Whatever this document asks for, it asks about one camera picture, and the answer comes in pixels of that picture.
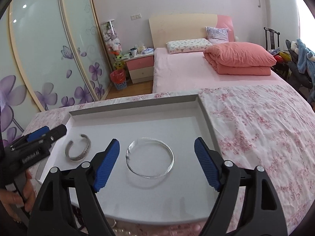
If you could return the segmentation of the lilac patterned pillow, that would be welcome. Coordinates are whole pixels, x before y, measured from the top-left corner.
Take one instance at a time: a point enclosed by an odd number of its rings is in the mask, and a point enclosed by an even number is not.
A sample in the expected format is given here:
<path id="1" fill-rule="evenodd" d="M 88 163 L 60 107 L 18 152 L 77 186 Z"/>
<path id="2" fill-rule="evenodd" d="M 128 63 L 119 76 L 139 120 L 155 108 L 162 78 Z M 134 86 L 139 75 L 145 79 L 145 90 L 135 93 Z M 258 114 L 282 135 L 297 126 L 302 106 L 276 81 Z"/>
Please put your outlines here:
<path id="1" fill-rule="evenodd" d="M 205 27 L 207 40 L 212 44 L 229 42 L 229 30 L 227 28 Z"/>

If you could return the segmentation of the folded coral duvet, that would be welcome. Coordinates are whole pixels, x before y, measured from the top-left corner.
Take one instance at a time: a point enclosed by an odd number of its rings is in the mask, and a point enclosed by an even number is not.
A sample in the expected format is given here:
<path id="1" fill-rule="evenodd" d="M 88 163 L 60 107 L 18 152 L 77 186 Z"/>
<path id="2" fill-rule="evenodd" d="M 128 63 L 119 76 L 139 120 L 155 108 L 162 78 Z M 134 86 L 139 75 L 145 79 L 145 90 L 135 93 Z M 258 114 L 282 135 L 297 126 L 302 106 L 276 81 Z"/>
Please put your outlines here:
<path id="1" fill-rule="evenodd" d="M 206 48 L 203 55 L 220 75 L 270 76 L 275 58 L 262 46 L 227 42 Z"/>

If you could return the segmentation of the black white mug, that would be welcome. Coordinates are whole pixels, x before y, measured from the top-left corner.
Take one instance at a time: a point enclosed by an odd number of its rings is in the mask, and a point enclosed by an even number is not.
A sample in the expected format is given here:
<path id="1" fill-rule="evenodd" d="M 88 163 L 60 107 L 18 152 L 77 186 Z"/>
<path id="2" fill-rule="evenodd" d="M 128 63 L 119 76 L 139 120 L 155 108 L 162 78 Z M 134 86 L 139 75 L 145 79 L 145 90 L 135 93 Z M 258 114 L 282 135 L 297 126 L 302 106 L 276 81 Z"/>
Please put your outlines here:
<path id="1" fill-rule="evenodd" d="M 137 53 L 138 53 L 138 49 L 135 47 L 130 50 L 131 57 L 136 57 Z"/>

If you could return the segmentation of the pink floral bed sheet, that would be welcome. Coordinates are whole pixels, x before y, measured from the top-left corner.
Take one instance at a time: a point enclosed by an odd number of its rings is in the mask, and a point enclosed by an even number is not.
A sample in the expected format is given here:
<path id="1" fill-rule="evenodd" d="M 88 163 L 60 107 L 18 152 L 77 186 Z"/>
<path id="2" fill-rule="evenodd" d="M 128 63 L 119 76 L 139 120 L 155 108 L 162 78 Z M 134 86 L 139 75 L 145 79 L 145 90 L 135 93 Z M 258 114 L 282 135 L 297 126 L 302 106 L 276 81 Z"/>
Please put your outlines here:
<path id="1" fill-rule="evenodd" d="M 262 165 L 279 196 L 289 233 L 314 202 L 314 111 L 289 85 L 196 91 L 214 124 L 224 158 Z"/>

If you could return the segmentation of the clear tube of plush toys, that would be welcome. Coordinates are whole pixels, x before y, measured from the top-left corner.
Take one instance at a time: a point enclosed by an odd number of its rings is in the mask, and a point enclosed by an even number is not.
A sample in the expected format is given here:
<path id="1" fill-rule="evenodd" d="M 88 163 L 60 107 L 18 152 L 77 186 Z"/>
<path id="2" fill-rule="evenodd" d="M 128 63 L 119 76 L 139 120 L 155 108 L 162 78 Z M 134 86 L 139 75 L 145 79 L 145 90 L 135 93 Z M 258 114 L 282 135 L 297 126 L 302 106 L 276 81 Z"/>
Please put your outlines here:
<path id="1" fill-rule="evenodd" d="M 114 20 L 103 22 L 100 27 L 110 63 L 113 70 L 116 70 L 121 64 L 122 47 L 114 27 Z"/>

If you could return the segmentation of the pink white nightstand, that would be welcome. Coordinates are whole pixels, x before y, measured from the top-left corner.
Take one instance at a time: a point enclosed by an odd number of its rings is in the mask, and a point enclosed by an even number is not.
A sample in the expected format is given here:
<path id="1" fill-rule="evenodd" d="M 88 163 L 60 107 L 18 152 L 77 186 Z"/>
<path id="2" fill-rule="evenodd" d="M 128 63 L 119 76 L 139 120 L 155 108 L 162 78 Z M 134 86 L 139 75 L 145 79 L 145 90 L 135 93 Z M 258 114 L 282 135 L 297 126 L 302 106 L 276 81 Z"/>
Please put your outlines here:
<path id="1" fill-rule="evenodd" d="M 153 80 L 154 52 L 125 60 L 133 84 Z"/>

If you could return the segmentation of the blue plush bathrobe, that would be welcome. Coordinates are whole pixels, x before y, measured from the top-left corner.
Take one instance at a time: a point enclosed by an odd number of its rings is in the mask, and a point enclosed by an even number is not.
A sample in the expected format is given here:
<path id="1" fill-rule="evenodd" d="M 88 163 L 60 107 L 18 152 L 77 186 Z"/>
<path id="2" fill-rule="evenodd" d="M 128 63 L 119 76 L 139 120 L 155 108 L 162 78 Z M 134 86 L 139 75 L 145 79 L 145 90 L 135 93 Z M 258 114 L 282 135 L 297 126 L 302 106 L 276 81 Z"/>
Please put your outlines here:
<path id="1" fill-rule="evenodd" d="M 297 54 L 297 68 L 299 73 L 308 73 L 314 84 L 314 52 L 298 38 L 291 42 L 291 50 Z"/>

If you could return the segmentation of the floral sliding door wardrobe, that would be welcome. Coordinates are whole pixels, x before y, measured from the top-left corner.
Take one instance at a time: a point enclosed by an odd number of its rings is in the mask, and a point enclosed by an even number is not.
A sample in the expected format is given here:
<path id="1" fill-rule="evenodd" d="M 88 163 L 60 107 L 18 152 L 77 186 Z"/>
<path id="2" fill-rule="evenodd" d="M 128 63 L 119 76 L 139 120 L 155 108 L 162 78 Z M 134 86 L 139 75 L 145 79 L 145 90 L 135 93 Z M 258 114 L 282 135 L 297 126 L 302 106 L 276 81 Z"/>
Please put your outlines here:
<path id="1" fill-rule="evenodd" d="M 12 0 L 1 17 L 1 135 L 41 111 L 103 100 L 110 88 L 92 0 Z"/>

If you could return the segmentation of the dark wooden chair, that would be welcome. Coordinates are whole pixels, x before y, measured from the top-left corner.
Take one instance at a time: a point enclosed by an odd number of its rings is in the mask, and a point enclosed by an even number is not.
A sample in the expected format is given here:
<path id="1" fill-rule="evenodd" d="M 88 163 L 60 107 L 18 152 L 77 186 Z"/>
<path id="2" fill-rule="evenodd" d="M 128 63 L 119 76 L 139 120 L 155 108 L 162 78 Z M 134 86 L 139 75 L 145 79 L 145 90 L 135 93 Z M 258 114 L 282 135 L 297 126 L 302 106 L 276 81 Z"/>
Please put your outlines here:
<path id="1" fill-rule="evenodd" d="M 275 50 L 280 47 L 280 32 L 271 28 L 264 27 L 265 48 L 266 50 Z"/>

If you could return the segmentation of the wide silver cuff bangle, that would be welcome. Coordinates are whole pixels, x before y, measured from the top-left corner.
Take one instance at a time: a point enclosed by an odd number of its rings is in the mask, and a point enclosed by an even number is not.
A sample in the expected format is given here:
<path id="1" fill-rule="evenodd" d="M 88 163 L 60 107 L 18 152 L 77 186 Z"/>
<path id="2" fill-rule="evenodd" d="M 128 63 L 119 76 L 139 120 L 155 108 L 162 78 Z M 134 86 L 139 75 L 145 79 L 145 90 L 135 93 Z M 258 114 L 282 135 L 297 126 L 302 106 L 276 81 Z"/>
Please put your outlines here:
<path id="1" fill-rule="evenodd" d="M 77 162 L 83 160 L 90 152 L 91 140 L 85 135 L 81 134 L 75 140 L 70 140 L 65 147 L 65 156 L 68 160 Z"/>

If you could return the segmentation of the white patterned pillow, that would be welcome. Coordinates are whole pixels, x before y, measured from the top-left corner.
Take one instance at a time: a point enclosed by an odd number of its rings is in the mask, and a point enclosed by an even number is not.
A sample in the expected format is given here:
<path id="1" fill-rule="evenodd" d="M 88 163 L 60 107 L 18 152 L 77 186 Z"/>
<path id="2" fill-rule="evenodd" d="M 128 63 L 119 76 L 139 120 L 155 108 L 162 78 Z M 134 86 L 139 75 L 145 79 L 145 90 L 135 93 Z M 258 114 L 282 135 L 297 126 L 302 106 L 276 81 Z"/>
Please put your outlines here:
<path id="1" fill-rule="evenodd" d="M 169 54 L 178 54 L 203 52 L 205 49 L 212 46 L 212 43 L 205 38 L 198 38 L 191 40 L 169 41 L 166 43 L 166 46 Z"/>

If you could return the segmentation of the pink bed with headboard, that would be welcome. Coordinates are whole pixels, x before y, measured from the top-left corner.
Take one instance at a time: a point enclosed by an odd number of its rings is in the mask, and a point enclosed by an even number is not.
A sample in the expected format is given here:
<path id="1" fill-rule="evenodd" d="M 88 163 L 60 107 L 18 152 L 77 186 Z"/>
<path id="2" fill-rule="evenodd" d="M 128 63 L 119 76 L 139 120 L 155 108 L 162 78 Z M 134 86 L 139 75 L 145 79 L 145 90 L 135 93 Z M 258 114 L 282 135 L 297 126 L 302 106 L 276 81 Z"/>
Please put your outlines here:
<path id="1" fill-rule="evenodd" d="M 227 28 L 229 42 L 235 41 L 232 19 L 217 14 L 173 14 L 149 19 L 155 48 L 153 92 L 245 85 L 280 85 L 285 81 L 275 72 L 270 76 L 220 75 L 205 59 L 203 52 L 169 54 L 169 41 L 207 39 L 205 27 Z"/>

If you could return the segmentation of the grey shallow cardboard tray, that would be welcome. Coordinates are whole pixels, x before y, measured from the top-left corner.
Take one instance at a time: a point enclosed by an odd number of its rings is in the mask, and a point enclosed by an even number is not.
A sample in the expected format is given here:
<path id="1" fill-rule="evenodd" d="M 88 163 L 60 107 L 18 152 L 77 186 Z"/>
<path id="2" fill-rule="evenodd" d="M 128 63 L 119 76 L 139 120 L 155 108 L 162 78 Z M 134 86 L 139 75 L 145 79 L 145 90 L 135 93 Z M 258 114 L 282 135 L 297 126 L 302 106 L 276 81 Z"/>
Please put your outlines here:
<path id="1" fill-rule="evenodd" d="M 203 173 L 194 152 L 201 137 L 212 150 L 218 143 L 206 108 L 196 94 L 142 100 L 71 111 L 63 121 L 67 134 L 51 150 L 38 177 L 50 168 L 73 169 L 70 156 L 91 140 L 85 160 L 104 151 L 112 139 L 120 153 L 107 184 L 97 193 L 105 216 L 140 224 L 182 224 L 206 219 L 217 192 Z M 69 155 L 65 148 L 74 144 Z"/>

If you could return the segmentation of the thin silver bangle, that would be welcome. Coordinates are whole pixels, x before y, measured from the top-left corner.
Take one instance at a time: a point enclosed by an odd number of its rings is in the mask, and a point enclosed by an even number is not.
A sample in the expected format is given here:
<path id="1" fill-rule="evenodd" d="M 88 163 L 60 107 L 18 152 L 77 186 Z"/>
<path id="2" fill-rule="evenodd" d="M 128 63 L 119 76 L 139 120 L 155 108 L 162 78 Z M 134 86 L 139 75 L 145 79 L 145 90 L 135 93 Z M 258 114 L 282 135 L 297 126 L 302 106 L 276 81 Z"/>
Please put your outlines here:
<path id="1" fill-rule="evenodd" d="M 133 174 L 154 180 L 171 172 L 175 156 L 172 149 L 163 141 L 142 137 L 128 146 L 125 160 Z"/>

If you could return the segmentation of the black office chair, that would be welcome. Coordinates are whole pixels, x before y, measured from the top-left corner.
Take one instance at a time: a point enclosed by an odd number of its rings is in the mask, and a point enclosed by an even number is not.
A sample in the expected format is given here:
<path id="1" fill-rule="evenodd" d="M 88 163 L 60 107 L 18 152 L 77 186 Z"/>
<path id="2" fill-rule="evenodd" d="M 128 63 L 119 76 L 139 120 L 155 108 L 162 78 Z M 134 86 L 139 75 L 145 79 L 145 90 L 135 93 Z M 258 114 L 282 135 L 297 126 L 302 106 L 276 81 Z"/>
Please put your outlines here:
<path id="1" fill-rule="evenodd" d="M 291 60 L 288 62 L 288 67 L 291 71 L 291 75 L 289 76 L 287 82 L 293 87 L 305 100 L 308 99 L 310 91 L 311 91 L 311 78 L 307 72 L 304 74 L 298 71 L 297 63 L 298 63 L 298 54 L 296 51 L 298 50 L 297 45 L 294 41 L 286 40 L 286 47 L 291 56 Z M 300 90 L 301 87 L 304 87 L 309 91 L 308 96 L 305 96 L 304 93 Z"/>

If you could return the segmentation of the white wall socket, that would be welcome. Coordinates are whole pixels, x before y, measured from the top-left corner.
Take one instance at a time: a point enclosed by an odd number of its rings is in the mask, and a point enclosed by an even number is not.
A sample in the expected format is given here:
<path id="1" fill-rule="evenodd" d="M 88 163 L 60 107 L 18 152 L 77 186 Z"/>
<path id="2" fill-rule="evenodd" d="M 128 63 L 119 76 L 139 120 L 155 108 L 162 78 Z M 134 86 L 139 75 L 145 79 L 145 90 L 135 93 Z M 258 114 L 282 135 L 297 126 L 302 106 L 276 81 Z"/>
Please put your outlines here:
<path id="1" fill-rule="evenodd" d="M 137 20 L 137 19 L 141 19 L 142 15 L 141 14 L 135 14 L 131 16 L 131 20 Z"/>

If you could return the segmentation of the red lined waste basket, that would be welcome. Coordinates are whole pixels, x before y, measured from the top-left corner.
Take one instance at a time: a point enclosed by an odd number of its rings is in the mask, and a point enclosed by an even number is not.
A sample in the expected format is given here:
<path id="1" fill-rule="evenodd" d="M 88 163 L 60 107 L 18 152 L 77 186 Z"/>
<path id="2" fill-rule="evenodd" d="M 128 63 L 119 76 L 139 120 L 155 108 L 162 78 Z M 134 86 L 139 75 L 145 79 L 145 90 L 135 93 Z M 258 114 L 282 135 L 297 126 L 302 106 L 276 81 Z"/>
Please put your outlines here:
<path id="1" fill-rule="evenodd" d="M 127 87 L 127 79 L 124 69 L 114 70 L 110 74 L 110 79 L 117 90 L 123 90 Z"/>

